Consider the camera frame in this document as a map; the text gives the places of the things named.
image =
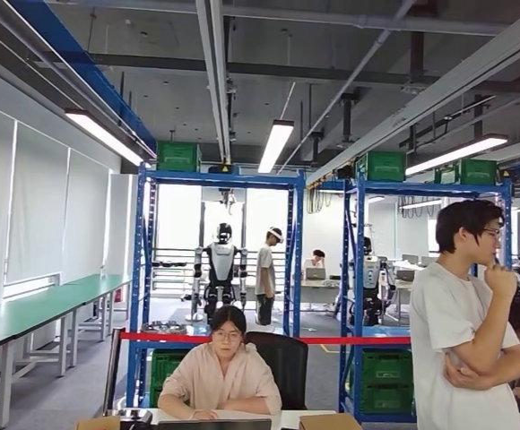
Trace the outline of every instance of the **humanoid robot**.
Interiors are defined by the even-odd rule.
[[[209,272],[209,284],[205,288],[203,299],[205,301],[205,314],[209,324],[212,317],[216,312],[218,299],[222,305],[231,305],[237,300],[234,289],[232,287],[232,279],[236,273],[240,278],[240,297],[243,309],[246,305],[246,271],[248,251],[238,249],[232,244],[232,227],[223,222],[218,226],[216,241],[206,248],[199,247],[195,250],[194,256],[194,280],[192,284],[192,315],[198,310],[200,296],[200,279],[202,278],[203,254],[208,255],[210,271]],[[240,254],[240,264],[237,269],[234,260]]]

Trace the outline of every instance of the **pink shirt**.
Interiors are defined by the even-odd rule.
[[[226,375],[222,375],[212,345],[195,347],[166,378],[160,395],[164,394],[190,399],[193,409],[218,409],[227,400],[252,397],[265,398],[271,415],[282,408],[271,370],[250,343],[241,346]]]

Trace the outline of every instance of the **ceiling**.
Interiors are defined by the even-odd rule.
[[[45,0],[84,50],[88,51],[123,98],[157,140],[202,142],[205,158],[220,161],[217,126],[212,114],[206,72],[205,50],[194,1],[158,0]],[[153,10],[137,10],[137,8]],[[294,19],[319,13],[323,21],[339,21],[349,15],[391,18],[398,0],[231,0],[224,9],[264,14],[293,11]],[[153,9],[191,13],[155,12]],[[507,27],[520,18],[520,0],[418,0],[407,18],[425,17],[447,24],[473,23],[475,28]],[[231,114],[235,140],[234,162],[258,163],[272,121],[282,116],[293,120],[295,129],[279,159],[285,161],[338,93],[382,32],[329,23],[283,21],[236,17],[224,33],[229,43],[227,77],[234,92]],[[423,61],[418,53],[418,33],[392,32],[371,58],[348,91],[357,101],[351,110],[350,142],[342,141],[342,106],[336,103],[317,127],[322,130],[321,165],[386,118],[399,111],[429,84],[450,72],[487,42],[491,36],[423,34]],[[493,96],[479,114],[491,112],[520,97],[520,60],[504,68],[475,90],[453,99],[422,119],[416,131],[441,123],[445,116],[468,106],[478,95]],[[290,87],[294,90],[285,112]],[[418,157],[432,157],[474,138],[472,126],[450,131],[472,120],[476,109],[440,126],[434,133],[421,133]],[[484,133],[509,136],[520,142],[520,103],[490,116]],[[405,151],[407,133],[400,133],[381,146]],[[313,145],[307,140],[291,164],[314,162]]]

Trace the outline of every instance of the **white t-shirt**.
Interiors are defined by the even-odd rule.
[[[274,262],[272,260],[272,250],[264,244],[259,251],[258,251],[258,263],[256,264],[256,288],[255,293],[258,294],[266,294],[265,288],[260,281],[260,272],[262,269],[268,270],[268,280],[270,281],[270,287],[272,292],[276,292],[277,276],[274,271]]]
[[[416,273],[410,325],[419,430],[520,430],[509,385],[465,390],[444,376],[444,353],[472,340],[492,294],[481,279],[462,280],[436,262]],[[518,343],[508,323],[503,348]],[[452,361],[459,364],[453,353]]]

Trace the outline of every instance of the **cardboard box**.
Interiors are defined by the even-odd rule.
[[[100,417],[82,419],[76,430],[120,430],[120,417]]]
[[[308,415],[300,417],[299,430],[362,430],[349,414]]]

